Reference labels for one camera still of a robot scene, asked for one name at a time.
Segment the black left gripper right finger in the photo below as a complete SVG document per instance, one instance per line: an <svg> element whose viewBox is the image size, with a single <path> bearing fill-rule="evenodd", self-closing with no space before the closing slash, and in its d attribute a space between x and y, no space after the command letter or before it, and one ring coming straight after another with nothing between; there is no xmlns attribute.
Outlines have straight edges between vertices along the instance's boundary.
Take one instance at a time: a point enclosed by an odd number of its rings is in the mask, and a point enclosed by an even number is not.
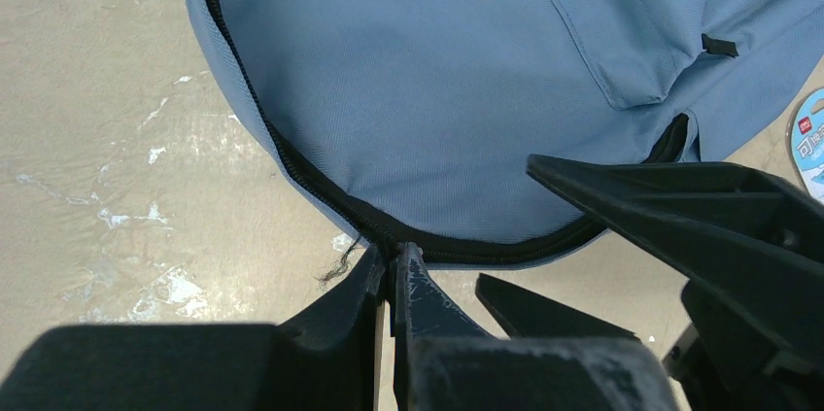
<svg viewBox="0 0 824 411"><path fill-rule="evenodd" d="M402 410L673 410L660 362L637 340L497 338L404 243L392 265L395 382Z"/></svg>

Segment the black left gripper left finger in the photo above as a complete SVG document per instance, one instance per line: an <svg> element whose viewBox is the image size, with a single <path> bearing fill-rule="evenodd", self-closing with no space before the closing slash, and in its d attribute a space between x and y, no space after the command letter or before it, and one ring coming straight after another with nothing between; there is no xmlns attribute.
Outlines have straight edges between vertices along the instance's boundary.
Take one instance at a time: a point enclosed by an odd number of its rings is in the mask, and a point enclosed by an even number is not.
<svg viewBox="0 0 824 411"><path fill-rule="evenodd" d="M364 253L281 325L70 325L1 386L5 410L369 410L386 265Z"/></svg>

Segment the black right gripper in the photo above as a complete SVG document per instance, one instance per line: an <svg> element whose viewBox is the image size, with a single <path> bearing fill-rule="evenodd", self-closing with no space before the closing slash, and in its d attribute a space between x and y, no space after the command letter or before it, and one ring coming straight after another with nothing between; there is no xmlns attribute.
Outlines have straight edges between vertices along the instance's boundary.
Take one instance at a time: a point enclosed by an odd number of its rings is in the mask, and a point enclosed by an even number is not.
<svg viewBox="0 0 824 411"><path fill-rule="evenodd" d="M691 323L663 359L693 410L823 408L823 207L728 162L598 165L533 154L531 178L683 274ZM475 295L510 337L630 331L499 278Z"/></svg>

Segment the blue fabric backpack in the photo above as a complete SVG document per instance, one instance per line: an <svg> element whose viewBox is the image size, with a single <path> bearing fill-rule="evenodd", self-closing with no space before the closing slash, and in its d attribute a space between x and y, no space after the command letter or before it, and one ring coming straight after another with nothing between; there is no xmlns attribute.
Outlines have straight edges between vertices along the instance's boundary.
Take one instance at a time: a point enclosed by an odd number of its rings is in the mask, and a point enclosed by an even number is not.
<svg viewBox="0 0 824 411"><path fill-rule="evenodd" d="M601 226L526 172L716 161L823 54L823 0L187 0L233 113L356 238L560 257Z"/></svg>

